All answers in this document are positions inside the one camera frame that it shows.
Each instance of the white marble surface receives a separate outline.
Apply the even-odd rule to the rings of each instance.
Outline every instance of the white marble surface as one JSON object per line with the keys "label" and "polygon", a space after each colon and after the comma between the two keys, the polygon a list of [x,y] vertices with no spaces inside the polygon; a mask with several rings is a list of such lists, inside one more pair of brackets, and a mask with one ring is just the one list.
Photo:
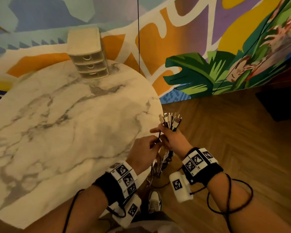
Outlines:
{"label": "white marble surface", "polygon": [[111,75],[91,81],[92,89],[66,61],[0,100],[0,219],[25,228],[124,160],[135,138],[159,124],[162,106],[148,81],[109,63]]}

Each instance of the white sneaker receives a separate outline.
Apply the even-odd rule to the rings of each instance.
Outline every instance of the white sneaker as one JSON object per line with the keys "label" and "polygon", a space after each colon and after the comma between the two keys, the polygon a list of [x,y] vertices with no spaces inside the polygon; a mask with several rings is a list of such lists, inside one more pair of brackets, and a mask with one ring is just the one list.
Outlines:
{"label": "white sneaker", "polygon": [[149,213],[158,212],[162,210],[161,195],[157,190],[151,190],[149,194]]}

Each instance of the right hand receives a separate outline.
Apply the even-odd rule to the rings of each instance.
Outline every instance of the right hand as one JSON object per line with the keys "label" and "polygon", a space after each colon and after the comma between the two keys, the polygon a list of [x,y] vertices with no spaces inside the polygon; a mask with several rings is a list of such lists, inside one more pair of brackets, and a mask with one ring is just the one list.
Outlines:
{"label": "right hand", "polygon": [[152,128],[150,133],[157,133],[159,131],[164,133],[160,136],[163,146],[175,152],[181,160],[183,160],[187,153],[193,148],[179,129],[173,132],[169,128],[159,124],[158,127]]}

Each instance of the hand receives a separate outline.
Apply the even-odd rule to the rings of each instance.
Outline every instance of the hand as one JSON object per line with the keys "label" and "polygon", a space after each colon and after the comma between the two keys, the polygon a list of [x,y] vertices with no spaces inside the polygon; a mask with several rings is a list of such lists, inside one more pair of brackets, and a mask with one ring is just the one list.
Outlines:
{"label": "hand", "polygon": [[158,127],[152,128],[150,133],[157,133],[159,131],[164,133],[160,136],[163,146],[175,152],[181,160],[183,160],[187,153],[193,148],[179,129],[173,132],[169,128],[159,124]]}
{"label": "hand", "polygon": [[155,144],[157,139],[158,137],[152,135],[135,140],[126,162],[135,170],[137,175],[147,170],[158,155],[162,143]]}

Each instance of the left hand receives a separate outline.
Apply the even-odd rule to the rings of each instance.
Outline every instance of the left hand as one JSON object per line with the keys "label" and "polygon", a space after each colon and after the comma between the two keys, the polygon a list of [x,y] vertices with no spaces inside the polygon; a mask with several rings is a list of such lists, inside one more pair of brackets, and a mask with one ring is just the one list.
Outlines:
{"label": "left hand", "polygon": [[147,170],[158,155],[162,143],[155,144],[157,139],[156,136],[152,135],[135,140],[126,162],[135,170],[137,175]]}

